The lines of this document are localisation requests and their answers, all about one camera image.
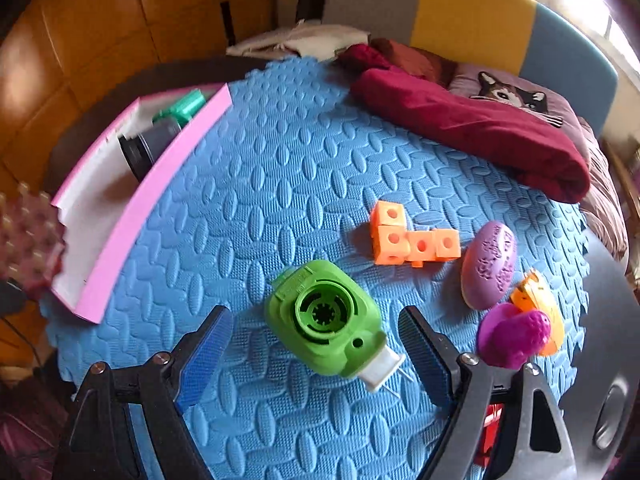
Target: orange and yellow toy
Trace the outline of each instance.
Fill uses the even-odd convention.
[[[551,336],[538,355],[555,354],[564,341],[564,323],[556,298],[549,289],[545,277],[536,269],[531,269],[511,293],[511,303],[523,312],[535,309],[546,314],[551,322]]]
[[[455,229],[408,231],[404,206],[378,200],[369,216],[376,265],[411,262],[448,262],[460,257],[460,235]]]

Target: purple soap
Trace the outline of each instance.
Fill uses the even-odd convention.
[[[511,229],[493,220],[482,226],[462,262],[460,286],[470,308],[486,310],[508,293],[516,256]]]
[[[550,336],[551,322],[544,312],[522,312],[514,304],[501,303],[480,324],[478,354],[491,366],[519,370],[544,348]]]

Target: window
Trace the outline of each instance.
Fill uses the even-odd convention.
[[[625,33],[612,19],[604,0],[563,0],[563,7],[574,18],[609,40],[631,67],[640,72],[640,61],[626,39]]]

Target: black cylindrical object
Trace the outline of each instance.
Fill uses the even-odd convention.
[[[127,159],[127,163],[138,182],[142,182],[142,179],[180,133],[180,130],[178,121],[167,116],[156,121],[153,126],[132,139],[118,138],[124,158]]]

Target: blue foam mat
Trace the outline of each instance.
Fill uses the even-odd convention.
[[[43,306],[62,377],[91,363],[141,364],[196,330],[217,304],[235,315],[232,342],[200,403],[185,413],[217,479],[415,478],[444,426],[418,383],[399,374],[400,399],[358,380],[318,376],[262,316],[270,282],[313,258],[335,262],[377,302],[389,345],[416,304],[461,351],[479,314],[460,296],[460,263],[374,266],[367,226],[378,199],[405,205],[411,228],[460,231],[485,222],[518,239],[518,270],[549,280],[565,319],[561,351],[540,359],[557,398],[573,383],[587,309],[584,219],[477,157],[421,139],[358,108],[346,77],[310,59],[271,63],[230,85],[234,106],[176,174],[143,227],[99,326]],[[410,373],[412,366],[405,369]],[[149,478],[162,474],[140,410],[134,425]],[[479,477],[473,468],[470,476]]]

